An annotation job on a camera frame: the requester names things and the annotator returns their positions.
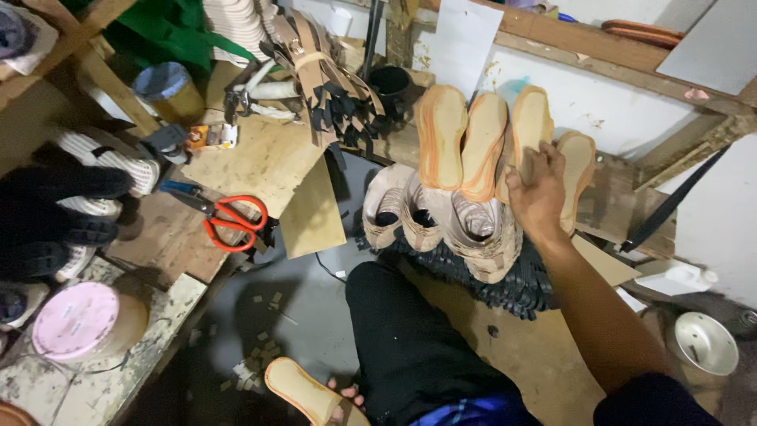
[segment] wire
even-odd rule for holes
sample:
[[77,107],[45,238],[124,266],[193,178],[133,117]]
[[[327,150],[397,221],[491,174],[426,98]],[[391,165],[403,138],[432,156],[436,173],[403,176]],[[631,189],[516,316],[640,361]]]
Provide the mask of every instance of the wire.
[[328,273],[329,273],[329,275],[331,275],[332,277],[336,278],[337,280],[340,280],[340,281],[341,281],[342,283],[345,283],[345,284],[347,283],[347,281],[345,281],[345,280],[341,279],[340,277],[337,277],[337,276],[336,276],[336,275],[335,275],[335,274],[334,274],[333,272],[331,272],[331,270],[330,270],[330,269],[328,269],[328,268],[327,268],[327,267],[326,267],[326,266],[325,266],[325,265],[323,264],[323,262],[321,262],[321,258],[320,258],[320,256],[318,256],[318,252],[316,252],[316,260],[318,261],[318,265],[321,265],[321,268],[323,268],[323,270],[324,270],[324,271],[328,272]]

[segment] red-handled scissors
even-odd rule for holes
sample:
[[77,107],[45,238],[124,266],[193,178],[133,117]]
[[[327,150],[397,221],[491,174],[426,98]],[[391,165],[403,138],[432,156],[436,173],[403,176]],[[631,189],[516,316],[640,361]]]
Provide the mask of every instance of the red-handled scissors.
[[[255,231],[266,226],[266,222],[268,221],[268,209],[266,208],[266,205],[263,204],[260,199],[254,196],[229,196],[221,198],[217,202],[213,203],[212,201],[202,198],[198,195],[192,195],[173,190],[168,192],[189,207],[202,211],[206,214],[206,218],[203,224],[205,225],[207,235],[210,236],[213,244],[218,246],[219,249],[226,250],[227,252],[243,252],[252,247],[252,245],[255,243],[256,238]],[[249,219],[241,216],[234,210],[234,208],[230,208],[228,206],[229,203],[232,203],[234,201],[251,202],[252,204],[257,206],[257,208],[260,210],[260,220],[256,224],[250,223]],[[219,210],[229,215],[234,221],[227,221],[224,219],[216,218],[214,214]],[[243,246],[230,246],[220,239],[218,232],[216,231],[216,227],[227,227],[249,233],[250,240]]]

